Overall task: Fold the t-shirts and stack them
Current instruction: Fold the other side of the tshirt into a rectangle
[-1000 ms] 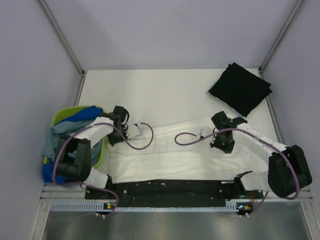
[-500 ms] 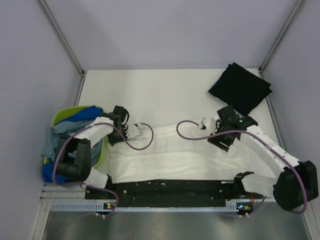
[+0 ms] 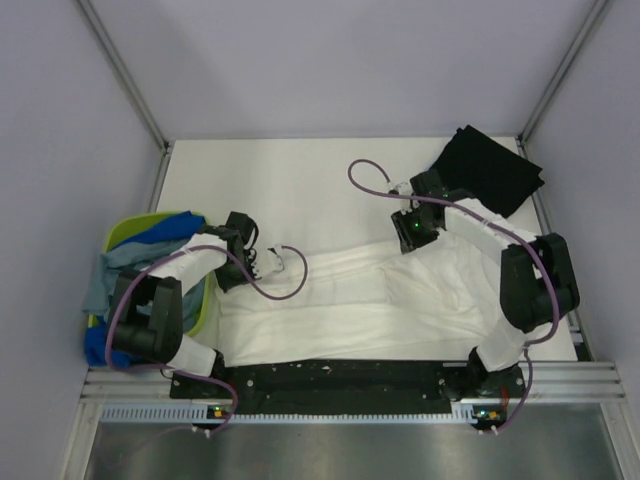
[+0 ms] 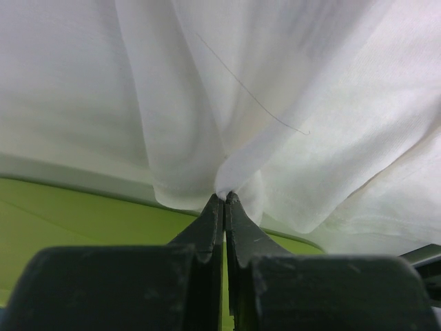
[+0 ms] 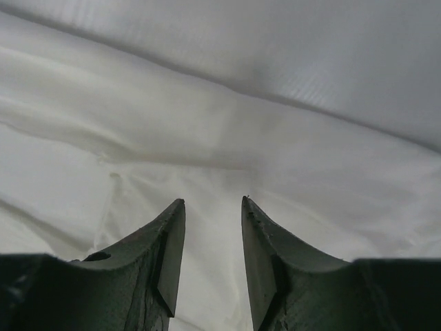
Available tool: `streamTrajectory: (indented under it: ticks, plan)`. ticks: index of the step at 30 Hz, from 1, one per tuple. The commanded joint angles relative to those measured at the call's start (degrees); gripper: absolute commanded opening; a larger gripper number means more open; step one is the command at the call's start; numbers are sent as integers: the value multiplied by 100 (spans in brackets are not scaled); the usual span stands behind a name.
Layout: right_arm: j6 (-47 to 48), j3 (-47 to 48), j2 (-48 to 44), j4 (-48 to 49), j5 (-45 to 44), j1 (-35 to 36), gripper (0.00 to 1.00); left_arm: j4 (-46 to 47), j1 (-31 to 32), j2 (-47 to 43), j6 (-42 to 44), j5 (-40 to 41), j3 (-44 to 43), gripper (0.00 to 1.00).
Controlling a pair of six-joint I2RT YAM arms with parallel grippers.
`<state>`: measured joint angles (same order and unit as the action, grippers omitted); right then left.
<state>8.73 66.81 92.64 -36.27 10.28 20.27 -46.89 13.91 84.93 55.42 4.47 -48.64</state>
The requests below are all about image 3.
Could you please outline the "white floral t shirt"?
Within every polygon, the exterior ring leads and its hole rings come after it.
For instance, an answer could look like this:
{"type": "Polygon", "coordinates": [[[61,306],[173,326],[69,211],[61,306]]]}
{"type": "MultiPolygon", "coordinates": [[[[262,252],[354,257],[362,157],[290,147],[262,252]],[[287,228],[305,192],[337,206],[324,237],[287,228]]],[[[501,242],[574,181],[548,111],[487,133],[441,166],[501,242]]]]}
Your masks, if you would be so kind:
{"type": "Polygon", "coordinates": [[[464,360],[494,327],[498,267],[443,233],[409,254],[393,241],[293,255],[284,272],[217,294],[230,366],[308,359],[464,360]]]}

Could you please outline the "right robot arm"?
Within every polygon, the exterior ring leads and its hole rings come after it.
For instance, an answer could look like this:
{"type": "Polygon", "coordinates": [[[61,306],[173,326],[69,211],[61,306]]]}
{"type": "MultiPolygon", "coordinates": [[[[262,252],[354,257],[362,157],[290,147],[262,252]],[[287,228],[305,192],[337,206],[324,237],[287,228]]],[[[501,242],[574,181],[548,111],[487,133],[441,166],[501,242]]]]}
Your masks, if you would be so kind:
{"type": "Polygon", "coordinates": [[[534,331],[560,320],[580,304],[580,293],[565,239],[516,228],[486,208],[471,193],[449,190],[435,172],[423,172],[391,185],[389,194],[401,208],[391,219],[402,253],[435,242],[447,232],[475,247],[498,268],[494,325],[474,347],[466,367],[467,388],[487,396],[512,373],[525,347],[535,343],[534,331]]]}

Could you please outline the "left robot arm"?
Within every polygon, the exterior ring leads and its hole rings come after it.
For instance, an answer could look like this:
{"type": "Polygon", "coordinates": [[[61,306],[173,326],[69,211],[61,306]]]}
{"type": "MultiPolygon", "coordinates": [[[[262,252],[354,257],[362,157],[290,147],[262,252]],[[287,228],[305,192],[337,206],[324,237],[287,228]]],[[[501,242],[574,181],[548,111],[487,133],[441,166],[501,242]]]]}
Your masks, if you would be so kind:
{"type": "Polygon", "coordinates": [[[253,219],[232,212],[224,225],[201,227],[181,249],[147,270],[121,273],[106,335],[107,365],[115,365],[115,353],[125,353],[151,368],[192,375],[192,384],[205,396],[220,394],[227,382],[222,356],[183,332],[183,297],[209,274],[223,292],[254,280],[258,235],[253,219]]]}

